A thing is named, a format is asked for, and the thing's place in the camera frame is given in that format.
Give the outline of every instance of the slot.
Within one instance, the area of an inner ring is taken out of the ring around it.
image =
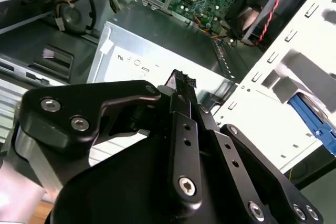
[[[30,78],[30,79],[32,79],[32,80],[36,80],[36,79],[38,79],[38,78],[36,78],[36,76],[34,75],[34,74],[32,74],[32,73],[28,73],[28,72],[26,72],[26,77],[27,78]]]
[[[0,67],[5,68],[5,69],[7,69],[9,71],[14,72],[14,67],[12,67],[12,66],[10,66],[10,65],[8,65],[6,63],[0,62]]]
[[[46,58],[46,57],[44,57],[44,58],[45,58],[46,60],[52,61],[52,62],[54,62],[54,63],[57,63],[57,64],[59,64],[59,65],[65,67],[65,68],[70,68],[70,66],[71,66],[71,62],[65,62],[65,61],[63,61],[63,60],[61,60],[61,59],[58,59],[58,58],[56,58],[56,57],[52,57],[52,58]]]

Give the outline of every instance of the black plastic part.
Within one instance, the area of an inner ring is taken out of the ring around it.
[[[201,104],[206,107],[208,110],[211,110],[214,106],[222,106],[223,101],[214,94],[206,93],[201,100]]]
[[[173,112],[172,125],[168,174],[169,192],[172,198],[176,199],[174,204],[176,215],[188,217],[202,203],[197,123],[178,112]],[[188,196],[182,191],[179,185],[182,177],[193,182],[196,188],[194,195]]]
[[[280,0],[263,40],[258,43],[261,50],[265,51],[270,46],[305,1]],[[225,16],[225,20],[231,29],[230,36],[232,39],[249,39],[256,43],[263,32],[262,30],[275,2],[276,0],[236,0]],[[249,15],[252,10],[260,14],[249,28],[243,30],[243,25],[247,19],[255,18]]]
[[[205,155],[200,155],[202,205],[188,218],[171,214],[169,145],[161,137],[147,138],[75,177],[60,192],[51,224],[246,223],[222,167]]]
[[[23,96],[20,124],[27,135],[51,146],[55,151],[71,157],[83,157],[99,135],[102,116],[111,113],[111,117],[116,119],[125,107],[155,104],[160,97],[160,92],[146,81],[34,89]],[[43,110],[40,103],[46,98],[58,101],[61,109],[57,112]],[[71,119],[78,116],[89,122],[86,131],[76,131],[71,127]]]
[[[220,132],[232,139],[246,169],[250,171],[250,178],[256,185],[261,200],[264,205],[269,206],[272,215],[280,223],[323,223],[321,213],[239,129],[226,124]],[[305,221],[295,213],[294,205],[304,212],[307,218]],[[318,214],[319,220],[316,221],[310,216],[306,206],[310,206]]]

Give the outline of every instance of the black metal arm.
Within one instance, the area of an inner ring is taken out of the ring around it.
[[[186,76],[168,83],[171,95],[146,81],[24,95],[12,147],[56,199],[52,224],[323,223],[238,128],[218,128]],[[89,166],[92,145],[139,129],[149,136]]]

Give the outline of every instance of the label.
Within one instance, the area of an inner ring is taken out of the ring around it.
[[[131,53],[121,47],[115,47],[104,80],[126,81],[146,80],[153,85],[165,83],[167,78],[159,73],[160,66],[150,59]]]
[[[100,47],[99,51],[101,51],[103,54],[107,54],[111,48],[113,47],[114,43],[110,41],[109,39],[105,40],[103,45]]]

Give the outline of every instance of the mounting hole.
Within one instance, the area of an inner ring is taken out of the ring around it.
[[[186,145],[186,146],[191,146],[191,142],[188,140],[188,139],[184,139],[183,140],[183,143]]]
[[[187,124],[183,124],[183,127],[184,127],[187,131],[189,131],[189,130],[191,129],[190,126],[187,125]]]
[[[232,160],[232,164],[233,164],[234,166],[236,166],[236,167],[239,167],[239,164],[238,164],[237,161],[235,161],[235,160]]]

